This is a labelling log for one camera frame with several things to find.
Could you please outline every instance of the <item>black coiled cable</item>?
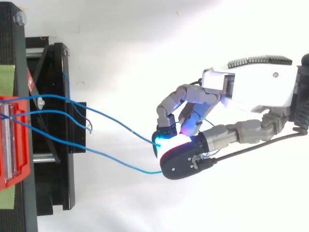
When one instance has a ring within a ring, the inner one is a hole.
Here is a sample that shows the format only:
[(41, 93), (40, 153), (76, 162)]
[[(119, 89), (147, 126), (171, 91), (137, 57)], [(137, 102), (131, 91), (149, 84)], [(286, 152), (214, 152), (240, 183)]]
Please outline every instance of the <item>black coiled cable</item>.
[(294, 125), (297, 127), (294, 127), (293, 130), (301, 133), (302, 135), (308, 134), (308, 128), (309, 128), (309, 99), (307, 99), (302, 106), (300, 112), (297, 114), (296, 119), (294, 121)]

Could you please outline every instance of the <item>black metal frame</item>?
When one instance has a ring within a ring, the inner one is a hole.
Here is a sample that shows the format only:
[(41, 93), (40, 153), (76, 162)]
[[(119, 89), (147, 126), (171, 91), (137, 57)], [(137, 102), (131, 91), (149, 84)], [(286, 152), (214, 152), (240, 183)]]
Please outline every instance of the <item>black metal frame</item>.
[[(69, 96), (69, 77), (66, 46), (49, 45), (48, 37), (26, 38), (24, 26), (14, 22), (20, 11), (10, 2), (0, 2), (0, 65), (15, 65), (14, 95), (29, 96), (27, 67), (33, 76), (35, 87), (31, 94), (55, 94)], [(26, 59), (26, 47), (44, 47), (40, 58)], [(43, 109), (61, 110), (70, 114), (80, 124), (85, 118), (73, 109), (72, 104), (59, 99), (46, 98)], [(37, 110), (37, 101), (30, 100), (28, 110)], [(85, 116), (85, 109), (78, 107)], [(85, 130), (77, 127), (63, 115), (42, 114), (31, 116), (31, 124), (59, 139), (85, 145)], [(15, 186), (14, 210), (0, 210), (0, 231), (35, 232), (37, 215), (53, 214), (53, 205), (63, 205), (70, 210), (75, 205), (74, 168), (72, 153), (82, 149), (59, 144), (29, 130), (31, 174)], [(33, 153), (52, 153), (55, 162), (33, 164)]]
[[(42, 38), (26, 38), (26, 44), (39, 44)], [(62, 43), (44, 44), (44, 51), (40, 58), (28, 58), (28, 68), (33, 76), (36, 88), (31, 94), (55, 94), (69, 97), (68, 57), (67, 47)], [(72, 104), (59, 99), (46, 98), (43, 109), (53, 109), (67, 112), (80, 124), (85, 125), (85, 119), (80, 117)], [(30, 104), (31, 111), (38, 110), (36, 100)], [(85, 116), (85, 109), (78, 107)], [(34, 127), (41, 128), (48, 134), (59, 139), (85, 145), (85, 130), (75, 126), (63, 115), (44, 114), (31, 117)], [(52, 153), (55, 162), (35, 163), (35, 184), (38, 216), (53, 213), (53, 205), (62, 205), (64, 210), (70, 210), (75, 205), (74, 168), (72, 153), (84, 152), (67, 145), (55, 143), (35, 132), (33, 137), (33, 153)]]

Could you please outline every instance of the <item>screw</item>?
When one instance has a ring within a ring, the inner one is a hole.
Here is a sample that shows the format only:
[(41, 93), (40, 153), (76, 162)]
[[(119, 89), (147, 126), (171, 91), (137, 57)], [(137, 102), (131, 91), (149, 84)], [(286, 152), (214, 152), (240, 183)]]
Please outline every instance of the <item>screw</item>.
[(43, 106), (45, 105), (43, 98), (38, 98), (37, 103), (38, 103), (38, 109), (39, 110), (43, 109)]
[(63, 53), (66, 57), (70, 56), (70, 50), (67, 47), (63, 50)]
[(18, 11), (14, 17), (14, 22), (16, 22), (20, 26), (24, 26), (27, 23), (27, 17), (25, 12)]

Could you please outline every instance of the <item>white background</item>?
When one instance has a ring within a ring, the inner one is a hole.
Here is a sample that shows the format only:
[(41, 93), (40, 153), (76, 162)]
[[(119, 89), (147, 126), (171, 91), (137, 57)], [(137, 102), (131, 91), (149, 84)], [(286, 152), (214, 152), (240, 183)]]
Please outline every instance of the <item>white background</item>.
[[(305, 0), (14, 2), (27, 14), (26, 36), (49, 35), (70, 48), (72, 98), (148, 138), (157, 105), (204, 68), (260, 54), (285, 55), (297, 65), (309, 52)], [(159, 170), (151, 145), (99, 115), (87, 116), (94, 124), (88, 147)], [(208, 119), (226, 124), (260, 117), (218, 106)], [(242, 148), (231, 145), (219, 154)], [(39, 231), (307, 232), (308, 149), (308, 137), (295, 138), (178, 181), (76, 154), (76, 205), (39, 217)]]

